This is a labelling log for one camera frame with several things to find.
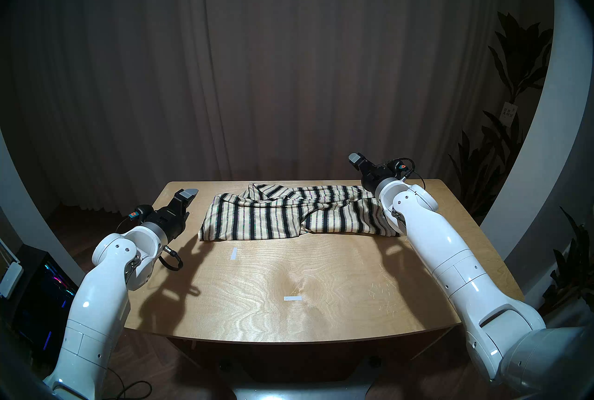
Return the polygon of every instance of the wooden table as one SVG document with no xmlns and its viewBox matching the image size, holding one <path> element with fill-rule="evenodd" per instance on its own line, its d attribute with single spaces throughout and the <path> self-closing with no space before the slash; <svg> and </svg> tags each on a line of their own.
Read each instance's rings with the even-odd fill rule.
<svg viewBox="0 0 594 400">
<path fill-rule="evenodd" d="M 360 185 L 348 181 L 267 182 L 283 186 Z M 179 338 L 227 342 L 329 342 L 384 338 L 460 323 L 405 237 L 305 234 L 295 239 L 198 241 L 218 193 L 248 182 L 172 182 L 155 207 L 180 188 L 199 189 L 186 229 L 171 248 L 179 272 L 159 262 L 148 283 L 131 292 L 127 328 Z M 440 180 L 426 189 L 503 293 L 523 295 L 503 260 Z M 236 259 L 230 257 L 237 247 Z M 285 296 L 301 301 L 285 301 Z"/>
</svg>

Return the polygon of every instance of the black cable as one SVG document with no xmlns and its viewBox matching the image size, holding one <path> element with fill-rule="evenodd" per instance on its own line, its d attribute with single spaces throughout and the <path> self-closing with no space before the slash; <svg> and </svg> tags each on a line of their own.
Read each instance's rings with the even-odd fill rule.
<svg viewBox="0 0 594 400">
<path fill-rule="evenodd" d="M 115 375 L 118 377 L 118 379 L 119 379 L 120 383 L 122 384 L 122 390 L 125 390 L 125 389 L 126 389 L 126 386 L 125 386 L 125 385 L 123 385 L 123 380 L 122 380 L 122 378 L 120 377 L 120 375 L 119 375 L 119 374 L 117 374 L 115 371 L 113 371 L 113 370 L 112 370 L 110 367 L 107 367 L 107 369 L 108 369 L 109 371 L 111 371 L 113 374 L 115 374 Z"/>
<path fill-rule="evenodd" d="M 108 397 L 108 398 L 104 398 L 103 400 L 120 400 L 122 398 L 126 398 L 126 391 L 129 390 L 131 387 L 136 386 L 136 384 L 146 384 L 148 386 L 148 393 L 146 395 L 143 395 L 142 397 L 127 397 L 126 400 L 144 400 L 146 397 L 148 397 L 149 395 L 151 395 L 151 393 L 153 393 L 153 386 L 151 385 L 150 382 L 148 382 L 148 381 L 136 381 L 136 382 L 133 382 L 132 384 L 130 384 L 128 386 L 125 386 L 123 384 L 122 378 L 120 378 L 120 375 L 119 374 L 117 374 L 111 368 L 107 368 L 107 369 L 109 371 L 111 371 L 113 374 L 115 374 L 118 377 L 119 381 L 122 383 L 122 390 L 115 397 Z"/>
<path fill-rule="evenodd" d="M 127 219 L 128 219 L 128 217 L 127 217 L 127 216 L 125 216 L 125 217 L 123 218 L 123 220 L 120 222 L 120 224 L 118 224 L 118 227 L 115 229 L 115 232 L 116 232 L 116 234 L 119 234 L 119 232 L 118 232 L 118 231 L 119 231 L 119 228 L 120 228 L 120 226 L 121 226 L 121 225 L 123 224 L 123 222 L 124 222 L 124 221 L 126 221 Z"/>
<path fill-rule="evenodd" d="M 408 157 L 399 157 L 398 159 L 391 159 L 391 160 L 387 160 L 386 162 L 381 163 L 380 165 L 377 165 L 376 167 L 384 167 L 388 164 L 391 164 L 392 162 L 396 162 L 397 160 L 408 160 L 408 162 L 410 162 L 410 166 L 412 167 L 412 171 L 415 171 L 415 161 L 413 159 L 410 159 Z"/>
<path fill-rule="evenodd" d="M 425 180 L 423 179 L 423 177 L 421 175 L 419 175 L 416 171 L 413 171 L 412 173 L 414 173 L 415 175 L 417 175 L 420 178 L 420 180 L 423 182 L 423 189 L 425 189 L 426 186 L 425 186 Z"/>
<path fill-rule="evenodd" d="M 172 250 L 171 248 L 166 248 L 165 251 L 170 254 L 171 256 L 173 256 L 175 259 L 178 260 L 178 266 L 172 266 L 171 264 L 167 263 L 167 261 L 165 261 L 163 258 L 161 258 L 159 256 L 159 261 L 161 262 L 161 264 L 163 266 L 165 266 L 167 269 L 169 269 L 170 271 L 179 271 L 181 268 L 184 267 L 184 262 L 182 261 L 182 259 L 179 257 L 178 253 L 175 250 Z"/>
</svg>

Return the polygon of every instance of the curtain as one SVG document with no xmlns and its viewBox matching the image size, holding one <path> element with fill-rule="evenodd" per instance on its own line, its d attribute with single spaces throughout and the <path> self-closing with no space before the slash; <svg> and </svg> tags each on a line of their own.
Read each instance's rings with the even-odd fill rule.
<svg viewBox="0 0 594 400">
<path fill-rule="evenodd" d="M 23 129 L 64 204 L 128 212 L 172 180 L 358 178 L 351 152 L 452 180 L 505 92 L 520 0 L 14 0 Z"/>
</svg>

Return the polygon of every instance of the striped shirt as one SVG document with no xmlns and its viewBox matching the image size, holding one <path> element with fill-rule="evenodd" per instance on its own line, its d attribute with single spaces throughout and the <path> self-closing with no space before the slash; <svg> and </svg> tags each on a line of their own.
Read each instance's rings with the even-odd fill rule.
<svg viewBox="0 0 594 400">
<path fill-rule="evenodd" d="M 250 183 L 240 194 L 218 194 L 200 240 L 288 239 L 311 233 L 397 236 L 372 193 L 361 186 L 286 188 Z"/>
</svg>

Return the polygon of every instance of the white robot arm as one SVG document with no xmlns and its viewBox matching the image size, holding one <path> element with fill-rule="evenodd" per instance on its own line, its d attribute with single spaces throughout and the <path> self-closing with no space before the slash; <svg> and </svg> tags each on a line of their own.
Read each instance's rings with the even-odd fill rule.
<svg viewBox="0 0 594 400">
<path fill-rule="evenodd" d="M 363 174 L 365 189 L 380 201 L 390 225 L 435 278 L 466 330 L 466 347 L 479 371 L 498 381 L 503 357 L 534 330 L 545 328 L 539 313 L 509 298 L 493 283 L 468 245 L 437 213 L 435 199 L 418 185 L 395 178 L 395 169 L 375 166 L 361 154 L 349 161 Z"/>
<path fill-rule="evenodd" d="M 168 206 L 137 208 L 141 225 L 125 234 L 110 234 L 93 252 L 95 266 L 83 279 L 68 314 L 58 362 L 45 383 L 64 399 L 101 398 L 109 356 L 130 311 L 128 290 L 144 285 L 157 258 L 171 270 L 183 266 L 167 244 L 185 229 L 186 209 L 198 190 L 175 193 Z M 160 255 L 178 260 L 174 267 Z"/>
</svg>

